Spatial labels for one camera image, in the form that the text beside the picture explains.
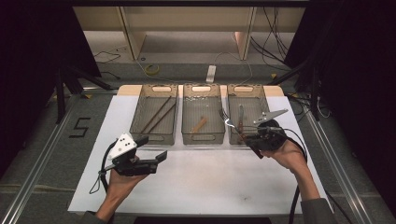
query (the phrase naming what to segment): sleeve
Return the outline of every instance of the sleeve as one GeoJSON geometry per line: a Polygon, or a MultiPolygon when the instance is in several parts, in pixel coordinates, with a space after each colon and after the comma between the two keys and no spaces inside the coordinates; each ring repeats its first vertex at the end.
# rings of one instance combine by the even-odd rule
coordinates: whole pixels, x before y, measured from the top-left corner
{"type": "Polygon", "coordinates": [[[334,224],[335,220],[332,209],[326,199],[313,199],[301,202],[303,209],[304,224],[334,224]]]}
{"type": "Polygon", "coordinates": [[[95,216],[94,212],[86,212],[79,224],[106,224],[102,219],[95,216]]]}

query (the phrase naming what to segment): person's right hand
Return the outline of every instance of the person's right hand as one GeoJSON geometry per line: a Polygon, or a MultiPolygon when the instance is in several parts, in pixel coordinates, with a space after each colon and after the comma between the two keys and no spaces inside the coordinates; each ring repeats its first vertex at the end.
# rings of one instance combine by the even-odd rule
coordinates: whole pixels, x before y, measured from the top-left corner
{"type": "Polygon", "coordinates": [[[265,157],[273,158],[294,174],[296,171],[307,167],[302,151],[290,140],[286,140],[283,146],[276,151],[264,150],[260,153],[265,157]]]}

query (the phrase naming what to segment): floor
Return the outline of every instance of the floor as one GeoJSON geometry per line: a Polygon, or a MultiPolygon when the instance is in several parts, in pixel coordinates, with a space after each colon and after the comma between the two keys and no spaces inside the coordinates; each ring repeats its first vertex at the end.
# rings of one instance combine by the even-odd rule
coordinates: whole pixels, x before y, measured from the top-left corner
{"type": "MultiPolygon", "coordinates": [[[[253,34],[261,44],[267,35],[253,34]]],[[[286,72],[285,70],[288,70],[287,66],[276,60],[265,59],[264,61],[262,55],[251,46],[247,60],[240,61],[237,57],[233,33],[149,33],[137,61],[130,59],[122,33],[87,32],[86,36],[94,55],[101,51],[116,54],[101,53],[95,56],[101,72],[104,72],[101,79],[115,88],[124,84],[182,82],[180,80],[205,82],[210,64],[217,66],[215,82],[220,84],[243,81],[265,84],[272,80],[272,75],[281,76],[286,72]],[[147,77],[136,62],[140,62],[142,66],[151,63],[158,64],[160,73],[155,77],[147,77]]],[[[282,34],[282,40],[286,46],[290,45],[292,38],[293,34],[282,34]]],[[[281,57],[273,38],[269,40],[266,48],[277,57],[281,57]]],[[[294,93],[295,80],[294,77],[281,84],[285,93],[294,93]]],[[[34,188],[27,196],[25,203],[21,204],[22,210],[17,218],[18,223],[78,222],[79,216],[68,213],[67,207],[90,156],[96,135],[106,115],[106,109],[116,93],[115,91],[103,92],[85,80],[81,80],[81,83],[87,90],[83,97],[70,95],[65,90],[70,117],[67,118],[64,126],[60,127],[55,124],[56,98],[51,97],[26,140],[26,148],[14,159],[0,180],[0,214],[2,216],[7,213],[26,179],[36,174],[37,181],[34,188]],[[89,118],[81,120],[79,124],[89,129],[84,137],[70,138],[70,135],[82,134],[81,131],[74,129],[80,118],[89,118]],[[59,134],[54,134],[54,130],[59,131],[59,134]],[[49,139],[55,139],[56,144],[50,146],[49,139]],[[44,161],[40,161],[43,169],[39,172],[34,170],[33,168],[37,167],[35,164],[37,159],[42,158],[42,153],[49,151],[49,148],[52,148],[52,151],[44,161]]],[[[305,92],[299,92],[299,96],[306,97],[305,92]]],[[[346,211],[352,223],[396,223],[375,186],[365,174],[357,158],[354,157],[336,118],[324,108],[325,99],[322,99],[319,104],[323,107],[319,122],[313,121],[310,113],[300,103],[291,99],[290,104],[322,185],[346,211]],[[316,127],[323,129],[320,134],[322,136],[326,134],[328,142],[323,143],[320,140],[315,131],[316,127]],[[333,165],[332,155],[335,155],[339,162],[338,166],[333,165]],[[345,179],[340,179],[340,171],[345,173],[346,180],[349,181],[346,183],[348,188],[345,187],[345,183],[341,183],[345,179]],[[361,202],[366,212],[363,216],[368,217],[367,222],[362,221],[364,218],[359,214],[361,210],[354,208],[351,197],[361,202]]],[[[334,211],[339,223],[348,223],[338,208],[334,211]]],[[[288,217],[270,217],[270,219],[272,223],[280,224],[287,223],[288,217]]],[[[133,222],[134,217],[127,215],[117,215],[115,220],[115,223],[133,222]]],[[[240,223],[248,223],[248,221],[242,220],[240,223]]],[[[294,223],[303,223],[302,217],[296,216],[294,223]]]]}

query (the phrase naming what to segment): hand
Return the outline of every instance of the hand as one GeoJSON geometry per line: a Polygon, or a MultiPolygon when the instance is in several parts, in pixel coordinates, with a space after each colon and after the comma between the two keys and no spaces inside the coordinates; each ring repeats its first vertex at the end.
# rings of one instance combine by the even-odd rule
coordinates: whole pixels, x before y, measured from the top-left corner
{"type": "Polygon", "coordinates": [[[283,146],[276,151],[264,150],[260,153],[265,157],[273,158],[294,174],[307,167],[303,152],[290,140],[286,140],[283,146]]]}
{"type": "Polygon", "coordinates": [[[108,222],[134,187],[146,177],[147,175],[124,176],[119,175],[115,170],[111,170],[106,198],[96,212],[96,216],[108,222]]]}

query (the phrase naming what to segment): metal fork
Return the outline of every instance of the metal fork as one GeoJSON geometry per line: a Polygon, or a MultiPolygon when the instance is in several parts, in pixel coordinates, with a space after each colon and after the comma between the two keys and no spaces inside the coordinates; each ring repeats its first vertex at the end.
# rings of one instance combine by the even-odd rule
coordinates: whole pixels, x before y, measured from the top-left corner
{"type": "Polygon", "coordinates": [[[239,129],[237,129],[237,128],[235,127],[235,125],[233,125],[233,121],[230,119],[230,117],[228,117],[227,113],[225,113],[224,108],[220,109],[220,110],[219,110],[219,113],[220,113],[221,118],[224,120],[224,123],[225,123],[227,126],[230,126],[230,127],[234,128],[238,134],[241,134],[241,133],[239,132],[239,129]]]}

